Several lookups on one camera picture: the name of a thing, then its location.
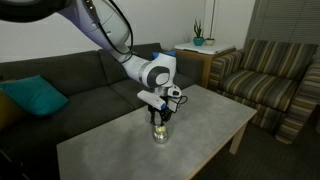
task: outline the armchair cushion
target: armchair cushion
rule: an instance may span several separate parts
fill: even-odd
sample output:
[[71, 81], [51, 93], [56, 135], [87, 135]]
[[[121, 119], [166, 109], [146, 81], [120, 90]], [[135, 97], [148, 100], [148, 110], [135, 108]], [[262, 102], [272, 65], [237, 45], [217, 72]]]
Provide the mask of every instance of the armchair cushion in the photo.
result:
[[300, 81], [316, 49], [315, 44], [253, 39], [239, 68]]
[[267, 107], [286, 111], [299, 83], [245, 69], [222, 79], [219, 89]]

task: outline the sofa cushion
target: sofa cushion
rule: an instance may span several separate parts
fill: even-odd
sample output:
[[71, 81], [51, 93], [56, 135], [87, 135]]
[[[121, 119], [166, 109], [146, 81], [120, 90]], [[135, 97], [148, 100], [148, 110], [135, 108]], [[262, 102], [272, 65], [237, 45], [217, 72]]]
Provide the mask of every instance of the sofa cushion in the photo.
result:
[[71, 138], [134, 110], [108, 86], [69, 97], [70, 102], [51, 118], [63, 122], [59, 127]]
[[27, 116], [28, 113], [0, 89], [0, 132]]
[[252, 39], [240, 68], [300, 81], [316, 49], [316, 44]]
[[0, 88], [31, 114], [50, 115], [62, 108], [68, 99], [41, 76], [1, 82]]
[[242, 69], [222, 79], [219, 89], [279, 111], [286, 111], [298, 85], [297, 81]]
[[103, 49], [98, 50], [98, 53], [100, 55], [99, 57], [101, 59], [104, 73], [106, 74], [108, 84], [129, 78], [121, 63], [112, 57], [110, 53]]
[[173, 78], [173, 84], [177, 85], [180, 89], [185, 89], [191, 85], [193, 85], [195, 82], [193, 79], [188, 78], [181, 74], [175, 74]]
[[132, 79], [126, 79], [118, 83], [110, 85], [114, 91], [116, 91], [122, 98], [124, 98], [128, 103], [130, 103], [135, 109], [147, 105], [144, 101], [137, 97], [137, 94], [146, 90], [150, 92], [150, 89]]
[[1, 63], [4, 80], [40, 74], [64, 95], [102, 87], [107, 79], [96, 51]]

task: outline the wall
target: wall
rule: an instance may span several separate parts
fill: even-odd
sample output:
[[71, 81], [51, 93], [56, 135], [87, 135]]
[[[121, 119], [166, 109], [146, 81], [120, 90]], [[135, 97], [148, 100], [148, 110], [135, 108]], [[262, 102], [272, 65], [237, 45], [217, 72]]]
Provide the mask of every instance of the wall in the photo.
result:
[[[205, 14], [206, 36], [210, 31], [211, 12], [214, 0], [207, 0]], [[235, 44], [242, 48], [246, 39], [255, 0], [215, 0], [212, 35], [217, 42]]]
[[[190, 41], [195, 17], [204, 18], [206, 0], [118, 0], [134, 43], [160, 42], [165, 49]], [[34, 23], [0, 21], [0, 62], [63, 55], [92, 49], [92, 43], [59, 14]]]

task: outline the striped armchair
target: striped armchair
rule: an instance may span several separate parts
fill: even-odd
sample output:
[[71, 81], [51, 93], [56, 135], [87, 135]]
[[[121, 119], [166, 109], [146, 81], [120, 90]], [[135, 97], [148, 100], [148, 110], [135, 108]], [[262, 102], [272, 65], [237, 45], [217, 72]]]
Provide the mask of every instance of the striped armchair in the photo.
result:
[[257, 109], [251, 120], [291, 144], [320, 99], [315, 44], [250, 40], [213, 60], [208, 89]]

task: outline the coffee table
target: coffee table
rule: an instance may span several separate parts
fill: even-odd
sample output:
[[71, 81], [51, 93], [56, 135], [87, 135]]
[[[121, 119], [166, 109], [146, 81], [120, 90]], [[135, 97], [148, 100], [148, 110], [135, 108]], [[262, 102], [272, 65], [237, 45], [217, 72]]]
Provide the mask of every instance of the coffee table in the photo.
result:
[[152, 138], [147, 106], [58, 144], [61, 179], [189, 179], [232, 138], [236, 153], [256, 110], [197, 85], [183, 95], [165, 144]]

